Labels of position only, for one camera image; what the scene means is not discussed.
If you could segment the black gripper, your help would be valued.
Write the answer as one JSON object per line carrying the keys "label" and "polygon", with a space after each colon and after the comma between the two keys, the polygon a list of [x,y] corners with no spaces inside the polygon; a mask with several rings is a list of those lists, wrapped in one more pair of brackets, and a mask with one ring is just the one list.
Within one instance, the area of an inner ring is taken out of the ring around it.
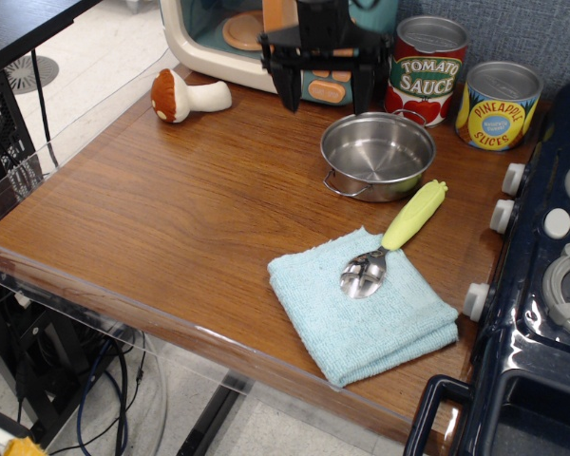
{"label": "black gripper", "polygon": [[295,25],[258,36],[262,66],[272,71],[283,105],[292,112],[299,108],[299,70],[348,70],[354,113],[367,112],[374,71],[389,64],[390,37],[357,25],[346,1],[298,1],[296,13]]}

